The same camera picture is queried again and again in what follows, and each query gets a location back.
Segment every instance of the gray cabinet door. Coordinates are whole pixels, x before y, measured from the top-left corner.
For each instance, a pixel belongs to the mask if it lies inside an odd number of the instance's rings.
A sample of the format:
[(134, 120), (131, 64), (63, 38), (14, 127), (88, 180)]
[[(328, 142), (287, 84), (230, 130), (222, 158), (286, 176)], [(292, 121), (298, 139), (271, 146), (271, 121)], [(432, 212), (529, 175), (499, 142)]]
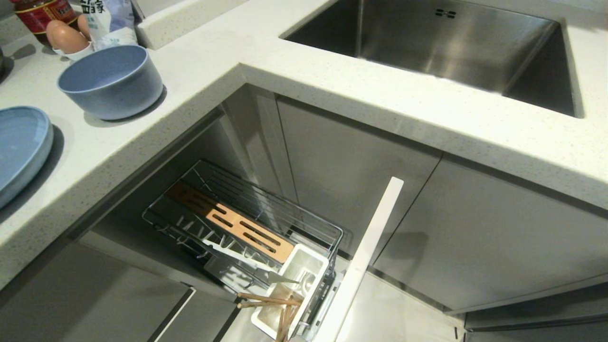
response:
[(17, 293), (3, 293), (0, 340), (147, 341), (187, 291), (73, 243)]
[(537, 329), (467, 333), (465, 342), (606, 342), (608, 321)]
[(390, 177), (405, 182), (375, 260), (441, 152), (292, 99), (277, 103), (298, 200), (345, 229), (340, 248), (348, 254), (359, 246)]
[(608, 317), (608, 283), (568, 291), (512, 305), (466, 314), (467, 330), (500, 330), (497, 327), (549, 326), (581, 323)]
[(606, 280), (605, 213), (463, 163), (441, 160), (377, 269), (454, 312)]

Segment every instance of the wire rack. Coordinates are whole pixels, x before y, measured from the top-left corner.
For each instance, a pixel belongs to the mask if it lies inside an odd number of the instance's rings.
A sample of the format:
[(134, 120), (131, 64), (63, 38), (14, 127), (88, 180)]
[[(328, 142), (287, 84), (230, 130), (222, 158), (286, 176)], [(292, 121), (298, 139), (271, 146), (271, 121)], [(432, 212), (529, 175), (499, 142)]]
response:
[[(311, 321), (328, 287), (334, 281), (334, 265), (338, 245), (344, 235), (343, 230), (205, 159), (191, 166), (172, 187), (178, 182), (187, 183), (205, 196), (230, 207), (294, 245), (303, 243), (328, 258), (330, 266), (307, 314), (303, 316), (302, 325), (305, 326), (306, 321)], [(252, 287), (265, 291), (269, 287), (267, 279), (257, 275), (251, 262), (245, 263), (226, 257), (210, 245), (230, 249), (249, 260), (254, 260), (257, 265), (277, 272), (282, 264), (259, 253), (182, 203), (174, 201), (167, 195), (169, 189), (146, 208), (142, 218), (157, 231), (175, 239), (178, 245), (190, 251), (190, 254), (205, 264), (207, 271), (216, 275), (233, 291), (244, 291)]]

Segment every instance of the knife slot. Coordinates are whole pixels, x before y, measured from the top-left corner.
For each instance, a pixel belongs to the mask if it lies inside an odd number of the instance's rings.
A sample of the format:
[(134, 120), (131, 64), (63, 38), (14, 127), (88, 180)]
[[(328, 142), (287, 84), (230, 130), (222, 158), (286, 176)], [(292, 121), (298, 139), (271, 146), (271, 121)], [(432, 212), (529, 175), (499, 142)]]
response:
[(251, 236), (251, 234), (249, 234), (248, 232), (244, 232), (243, 236), (245, 236), (249, 240), (257, 243), (258, 245), (262, 246), (263, 248), (265, 248), (266, 250), (268, 250), (270, 253), (276, 253), (277, 252), (277, 250), (275, 250), (274, 248), (270, 247), (269, 245), (263, 243), (262, 241), (256, 239), (255, 237)]
[(267, 234), (264, 234), (263, 232), (261, 232), (258, 229), (255, 229), (254, 227), (252, 227), (251, 225), (247, 224), (247, 222), (245, 221), (240, 221), (239, 222), (242, 226), (244, 226), (245, 228), (249, 229), (250, 231), (253, 231), (254, 233), (258, 234), (259, 236), (262, 236), (264, 239), (272, 242), (274, 245), (280, 246), (281, 243), (279, 241), (276, 241), (275, 239), (273, 239), (272, 237), (268, 236)]
[(222, 213), (224, 215), (226, 215), (228, 213), (222, 207), (218, 206), (217, 203), (210, 201), (210, 199), (207, 197), (203, 197), (203, 196), (200, 196), (197, 194), (193, 194), (192, 197), (198, 201), (196, 204), (198, 206), (200, 206), (201, 208), (208, 208), (209, 206), (211, 206), (215, 210), (219, 211), (220, 213)]
[(232, 228), (234, 227), (234, 225), (228, 221), (226, 221), (225, 219), (221, 218), (218, 214), (213, 214), (213, 218), (215, 218), (216, 220), (220, 221), (221, 223), (224, 223), (226, 226)]
[(190, 207), (195, 206), (198, 209), (204, 210), (204, 211), (208, 211), (210, 209), (208, 206), (206, 206), (200, 202), (193, 201), (193, 200), (186, 200), (185, 203), (189, 204)]

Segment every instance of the brown egg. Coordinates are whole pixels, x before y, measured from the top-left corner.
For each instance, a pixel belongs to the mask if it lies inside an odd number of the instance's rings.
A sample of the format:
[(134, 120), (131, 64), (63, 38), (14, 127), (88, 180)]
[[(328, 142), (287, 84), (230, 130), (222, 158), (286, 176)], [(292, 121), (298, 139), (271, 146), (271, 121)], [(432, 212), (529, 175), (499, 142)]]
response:
[(78, 16), (78, 29), (86, 40), (91, 41), (91, 31), (89, 31), (89, 24), (86, 22), (86, 15), (84, 14)]
[(89, 46), (86, 38), (80, 32), (69, 26), (58, 26), (52, 31), (53, 41), (66, 54), (75, 54)]
[(53, 49), (58, 49), (57, 45), (55, 45), (55, 40), (53, 39), (52, 33), (58, 26), (67, 26), (67, 24), (61, 20), (51, 20), (48, 24), (46, 24), (46, 38), (49, 40), (49, 43)]

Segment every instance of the white quartz countertop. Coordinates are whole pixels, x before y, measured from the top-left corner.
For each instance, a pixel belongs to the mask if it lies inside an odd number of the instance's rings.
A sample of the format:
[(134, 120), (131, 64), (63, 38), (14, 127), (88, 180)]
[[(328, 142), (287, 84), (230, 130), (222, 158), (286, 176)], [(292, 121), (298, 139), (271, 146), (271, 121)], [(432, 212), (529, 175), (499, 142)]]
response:
[(576, 119), (280, 39), (333, 2), (249, 0), (151, 51), (167, 89), (164, 100), (148, 114), (120, 122), (94, 119), (62, 94), (55, 82), (69, 62), (43, 51), (33, 37), (3, 46), (15, 60), (0, 83), (0, 108), (37, 106), (61, 133), (41, 175), (0, 211), (0, 288), (113, 187), (246, 83), (608, 209), (605, 14), (545, 1), (474, 1), (562, 23), (584, 110), (584, 118)]

